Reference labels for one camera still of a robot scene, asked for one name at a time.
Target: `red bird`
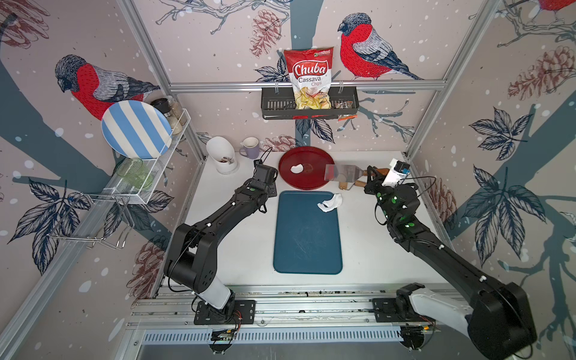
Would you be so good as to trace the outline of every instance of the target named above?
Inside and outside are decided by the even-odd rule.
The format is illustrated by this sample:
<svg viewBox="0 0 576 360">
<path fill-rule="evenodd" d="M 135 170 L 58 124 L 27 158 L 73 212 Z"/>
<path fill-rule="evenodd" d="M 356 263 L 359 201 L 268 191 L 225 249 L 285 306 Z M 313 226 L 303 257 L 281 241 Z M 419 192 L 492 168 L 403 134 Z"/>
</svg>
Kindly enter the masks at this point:
<svg viewBox="0 0 576 360">
<path fill-rule="evenodd" d="M 564 19 L 558 19 L 558 14 L 557 14 L 558 10 L 562 10 L 566 6 L 571 5 L 572 3 L 576 2 L 576 0 L 520 0 L 518 2 L 512 3 L 510 5 L 510 7 L 515 7 L 515 6 L 518 6 L 518 5 L 525 3 L 525 2 L 528 2 L 528 1 L 537 2 L 538 6 L 539 6 L 539 9 L 537 10 L 536 15 L 534 15 L 534 17 L 528 22 L 534 22 L 534 20 L 536 19 L 538 14 L 540 14 L 542 12 L 542 10 L 547 10 L 547 11 L 554 12 L 554 19 L 556 19 L 556 20 L 553 23 L 564 20 Z"/>
<path fill-rule="evenodd" d="M 160 89 L 125 73 L 103 70 L 76 55 L 60 59 L 55 72 L 62 92 L 70 90 L 98 120 L 102 120 L 112 104 L 122 100 L 143 101 L 152 91 Z"/>
<path fill-rule="evenodd" d="M 378 35 L 372 20 L 364 13 L 350 14 L 344 18 L 338 31 L 342 31 L 340 58 L 348 70 L 358 77 L 374 78 L 383 74 L 414 75 L 392 51 L 392 46 Z"/>
</svg>

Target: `red round tray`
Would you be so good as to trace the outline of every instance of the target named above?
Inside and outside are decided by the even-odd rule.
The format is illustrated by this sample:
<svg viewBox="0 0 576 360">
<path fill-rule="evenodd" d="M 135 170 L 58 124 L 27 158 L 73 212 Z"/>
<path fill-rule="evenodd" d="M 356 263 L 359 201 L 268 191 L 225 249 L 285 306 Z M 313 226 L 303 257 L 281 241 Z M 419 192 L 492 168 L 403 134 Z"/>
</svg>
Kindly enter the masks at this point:
<svg viewBox="0 0 576 360">
<path fill-rule="evenodd" d="M 304 170 L 295 174 L 290 169 L 298 164 L 302 164 Z M 288 185 L 300 190 L 314 190 L 328 184 L 324 180 L 326 164 L 334 164 L 326 151 L 313 146 L 300 146 L 282 156 L 278 172 Z"/>
</svg>

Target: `mounting plate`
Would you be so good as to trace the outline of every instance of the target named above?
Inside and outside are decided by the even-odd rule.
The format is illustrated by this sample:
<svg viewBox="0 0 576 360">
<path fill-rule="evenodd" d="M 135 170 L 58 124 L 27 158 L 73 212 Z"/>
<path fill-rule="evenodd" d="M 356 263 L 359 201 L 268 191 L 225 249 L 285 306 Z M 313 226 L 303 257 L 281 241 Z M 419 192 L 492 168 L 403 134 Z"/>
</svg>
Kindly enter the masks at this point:
<svg viewBox="0 0 576 360">
<path fill-rule="evenodd" d="M 218 319 L 210 318 L 210 311 L 212 307 L 206 305 L 204 301 L 198 304 L 196 309 L 196 316 L 194 317 L 194 325 L 223 325 Z M 254 323 L 254 311 L 256 309 L 255 300 L 236 300 L 234 302 L 234 311 L 238 310 L 242 314 L 242 325 Z M 227 324 L 234 324 L 234 320 L 230 319 Z"/>
<path fill-rule="evenodd" d="M 403 317 L 396 306 L 396 298 L 374 298 L 372 308 L 377 323 L 424 321 L 416 314 L 409 314 L 407 318 Z"/>
</svg>

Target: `bird wallpaper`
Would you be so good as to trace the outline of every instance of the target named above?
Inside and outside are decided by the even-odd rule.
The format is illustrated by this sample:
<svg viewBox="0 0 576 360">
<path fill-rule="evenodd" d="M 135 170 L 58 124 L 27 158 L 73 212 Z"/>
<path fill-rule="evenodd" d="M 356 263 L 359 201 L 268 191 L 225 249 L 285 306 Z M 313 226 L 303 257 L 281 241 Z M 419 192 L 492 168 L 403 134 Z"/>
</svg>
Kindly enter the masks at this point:
<svg viewBox="0 0 576 360">
<path fill-rule="evenodd" d="M 437 178 L 429 197 L 455 250 L 528 292 L 534 358 L 576 359 L 573 2 L 503 0 L 415 159 Z M 284 50 L 324 47 L 335 48 L 334 81 L 442 79 L 483 1 L 134 3 L 170 81 L 194 83 L 286 81 Z M 62 249 L 46 231 L 63 219 L 73 232 L 89 209 L 78 194 L 101 191 L 123 161 L 102 114 L 161 94 L 115 0 L 0 0 L 0 22 L 0 92 L 13 105 L 0 131 L 5 326 Z M 405 151 L 434 95 L 360 91 L 358 116 L 343 121 L 264 119 L 259 92 L 178 98 L 204 143 Z M 113 356 L 131 308 L 154 289 L 196 165 L 179 144 L 149 204 L 130 207 L 139 224 L 126 247 L 82 254 L 18 359 Z M 116 207 L 103 226 L 127 229 Z"/>
</svg>

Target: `pepper grinder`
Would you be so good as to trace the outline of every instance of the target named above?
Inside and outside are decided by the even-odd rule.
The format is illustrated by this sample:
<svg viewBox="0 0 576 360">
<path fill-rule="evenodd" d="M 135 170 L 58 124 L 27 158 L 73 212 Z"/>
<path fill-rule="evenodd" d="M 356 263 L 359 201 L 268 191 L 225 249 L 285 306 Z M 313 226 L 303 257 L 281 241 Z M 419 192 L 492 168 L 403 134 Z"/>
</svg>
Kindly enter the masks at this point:
<svg viewBox="0 0 576 360">
<path fill-rule="evenodd" d="M 180 125 L 178 118 L 172 114 L 172 111 L 170 111 L 170 103 L 168 102 L 167 98 L 157 98 L 156 100 L 152 101 L 150 105 L 157 108 L 162 114 L 164 114 L 164 116 L 166 116 L 166 120 L 168 120 L 170 128 L 172 129 L 172 135 L 176 135 L 182 132 L 182 125 Z"/>
</svg>

